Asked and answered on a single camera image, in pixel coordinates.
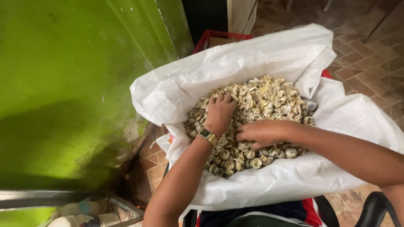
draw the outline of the watch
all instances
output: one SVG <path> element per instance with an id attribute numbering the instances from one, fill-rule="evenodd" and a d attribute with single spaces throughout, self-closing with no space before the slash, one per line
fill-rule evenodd
<path id="1" fill-rule="evenodd" d="M 216 147 L 217 145 L 217 139 L 216 136 L 213 132 L 207 130 L 206 128 L 203 128 L 200 132 L 199 135 L 201 135 L 203 138 L 207 139 L 209 142 L 212 143 L 213 148 Z"/>

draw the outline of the hand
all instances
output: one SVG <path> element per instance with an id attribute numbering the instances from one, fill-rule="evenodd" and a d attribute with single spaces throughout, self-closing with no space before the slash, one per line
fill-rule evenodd
<path id="1" fill-rule="evenodd" d="M 288 141 L 299 125 L 290 120 L 259 120 L 238 127 L 237 141 L 255 141 L 253 150 Z"/>
<path id="2" fill-rule="evenodd" d="M 209 100 L 205 128 L 213 132 L 217 140 L 228 130 L 236 104 L 230 95 L 218 95 L 216 100 Z"/>

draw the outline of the painted wall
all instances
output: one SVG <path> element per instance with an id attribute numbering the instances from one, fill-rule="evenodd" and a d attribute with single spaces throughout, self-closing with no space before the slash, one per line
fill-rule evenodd
<path id="1" fill-rule="evenodd" d="M 170 1 L 0 1 L 0 189 L 95 189 L 123 162 L 146 125 L 130 84 L 192 50 Z M 0 212 L 0 226 L 52 210 Z"/>

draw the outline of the watch face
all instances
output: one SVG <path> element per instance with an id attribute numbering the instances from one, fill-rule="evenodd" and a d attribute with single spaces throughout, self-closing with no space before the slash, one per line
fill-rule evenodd
<path id="1" fill-rule="evenodd" d="M 210 132 L 207 129 L 202 129 L 202 131 L 199 134 L 207 138 L 210 135 Z"/>

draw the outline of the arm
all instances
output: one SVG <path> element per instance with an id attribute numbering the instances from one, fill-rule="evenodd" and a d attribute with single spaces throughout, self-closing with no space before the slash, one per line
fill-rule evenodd
<path id="1" fill-rule="evenodd" d="M 404 223 L 404 155 L 362 139 L 298 124 L 263 120 L 239 127 L 237 140 L 256 141 L 253 149 L 288 141 L 316 152 L 341 169 L 379 186 Z"/>
<path id="2" fill-rule="evenodd" d="M 213 132 L 217 140 L 230 125 L 236 107 L 236 102 L 230 101 L 230 95 L 209 100 L 205 128 Z M 151 197 L 143 219 L 144 227 L 178 226 L 178 218 L 194 198 L 212 150 L 213 145 L 208 140 L 200 135 L 195 138 Z"/>

